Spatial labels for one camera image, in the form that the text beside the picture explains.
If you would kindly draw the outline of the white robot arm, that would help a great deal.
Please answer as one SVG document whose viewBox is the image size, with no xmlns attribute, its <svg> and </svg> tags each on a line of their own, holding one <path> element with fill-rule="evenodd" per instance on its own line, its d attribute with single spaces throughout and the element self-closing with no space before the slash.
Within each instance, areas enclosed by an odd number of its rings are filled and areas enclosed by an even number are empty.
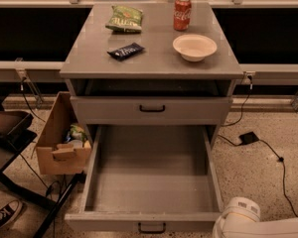
<svg viewBox="0 0 298 238">
<path fill-rule="evenodd" d="M 214 225 L 213 238 L 298 238 L 298 217 L 261 221 L 257 203 L 233 197 Z"/>
</svg>

